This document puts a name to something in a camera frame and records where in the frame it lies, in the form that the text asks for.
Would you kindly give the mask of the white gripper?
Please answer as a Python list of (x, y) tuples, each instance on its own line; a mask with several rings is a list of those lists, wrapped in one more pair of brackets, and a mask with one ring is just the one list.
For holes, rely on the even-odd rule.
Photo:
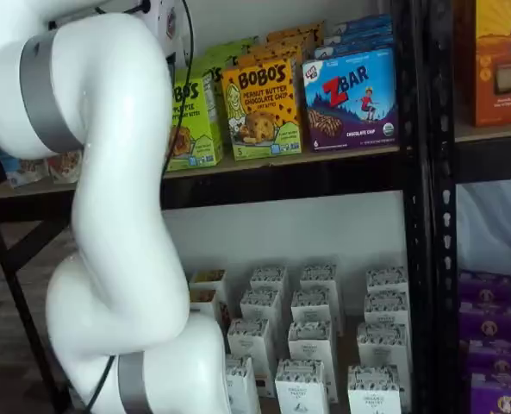
[(166, 56), (184, 56), (184, 41), (189, 38), (185, 7), (179, 0), (151, 0), (139, 18), (159, 41)]

